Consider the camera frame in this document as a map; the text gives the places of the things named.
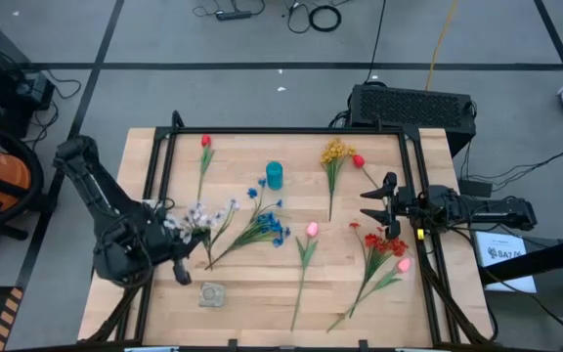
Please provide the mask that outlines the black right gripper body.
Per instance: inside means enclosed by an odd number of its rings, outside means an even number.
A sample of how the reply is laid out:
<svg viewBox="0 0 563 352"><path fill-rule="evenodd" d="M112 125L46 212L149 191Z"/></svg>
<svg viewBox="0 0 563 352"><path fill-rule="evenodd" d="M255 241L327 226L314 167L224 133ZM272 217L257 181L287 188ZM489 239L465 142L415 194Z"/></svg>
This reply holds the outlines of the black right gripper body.
<svg viewBox="0 0 563 352"><path fill-rule="evenodd" d="M418 195L401 187L394 200L396 214L413 226L451 226L458 219L458 194L446 186L432 185Z"/></svg>

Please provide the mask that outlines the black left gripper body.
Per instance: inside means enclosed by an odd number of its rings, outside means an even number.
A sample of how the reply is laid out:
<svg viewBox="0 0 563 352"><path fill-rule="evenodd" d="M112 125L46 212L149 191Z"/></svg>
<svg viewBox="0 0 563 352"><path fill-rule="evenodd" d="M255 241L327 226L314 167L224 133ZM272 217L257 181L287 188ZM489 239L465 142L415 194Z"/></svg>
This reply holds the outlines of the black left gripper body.
<svg viewBox="0 0 563 352"><path fill-rule="evenodd" d="M189 243L193 235L204 234L197 228L188 233L178 228L170 228L163 224L152 224L149 230L149 255L152 262L164 262L188 258Z"/></svg>

